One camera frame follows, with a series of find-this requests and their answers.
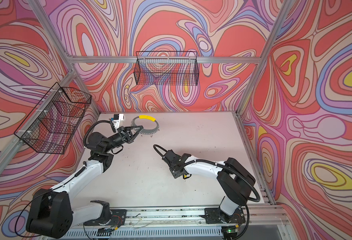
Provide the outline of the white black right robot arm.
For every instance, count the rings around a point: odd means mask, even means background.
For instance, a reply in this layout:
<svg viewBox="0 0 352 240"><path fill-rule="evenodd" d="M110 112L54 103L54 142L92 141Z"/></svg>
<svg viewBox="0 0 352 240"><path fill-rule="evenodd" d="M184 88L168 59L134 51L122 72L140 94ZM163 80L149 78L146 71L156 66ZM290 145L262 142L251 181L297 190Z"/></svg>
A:
<svg viewBox="0 0 352 240"><path fill-rule="evenodd" d="M184 180L193 175L216 179L225 196L218 208L206 208L202 218L207 224L243 224L246 222L242 207L249 201L258 203L261 196L255 188L256 179L236 159L214 162L190 154L177 155L172 150L159 153L172 176Z"/></svg>

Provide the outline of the grey keyring with yellow grip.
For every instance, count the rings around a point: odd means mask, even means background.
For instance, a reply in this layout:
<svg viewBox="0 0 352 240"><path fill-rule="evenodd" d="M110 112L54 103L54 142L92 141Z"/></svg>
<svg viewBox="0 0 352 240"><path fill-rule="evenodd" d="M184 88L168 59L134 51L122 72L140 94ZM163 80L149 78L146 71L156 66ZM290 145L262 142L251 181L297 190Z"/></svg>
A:
<svg viewBox="0 0 352 240"><path fill-rule="evenodd" d="M139 131L141 135L152 136L160 130L158 121L154 117L148 115L139 115L138 117L133 118L131 126L142 126L142 129Z"/></svg>

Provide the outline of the key with yellow tag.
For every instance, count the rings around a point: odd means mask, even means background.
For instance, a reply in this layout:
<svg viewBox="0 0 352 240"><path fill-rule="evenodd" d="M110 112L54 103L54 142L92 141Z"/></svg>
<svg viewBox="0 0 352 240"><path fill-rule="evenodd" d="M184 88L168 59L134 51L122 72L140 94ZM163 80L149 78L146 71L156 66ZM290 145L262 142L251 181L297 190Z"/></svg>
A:
<svg viewBox="0 0 352 240"><path fill-rule="evenodd" d="M189 179L192 175L191 174L183 174L183 179Z"/></svg>

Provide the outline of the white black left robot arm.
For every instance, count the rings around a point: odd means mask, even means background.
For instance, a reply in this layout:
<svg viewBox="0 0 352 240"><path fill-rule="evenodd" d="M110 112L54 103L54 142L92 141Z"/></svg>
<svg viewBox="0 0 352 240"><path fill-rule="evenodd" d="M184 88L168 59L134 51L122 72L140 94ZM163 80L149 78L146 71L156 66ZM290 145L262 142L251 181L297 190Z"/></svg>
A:
<svg viewBox="0 0 352 240"><path fill-rule="evenodd" d="M106 226L112 219L108 202L93 200L87 206L74 209L71 201L96 177L105 173L112 164L113 149L123 149L131 144L143 126L113 129L114 135L106 137L93 131L92 125L83 139L90 157L74 174L50 189L39 189L30 202L26 231L55 239L63 237L70 228L87 222Z"/></svg>

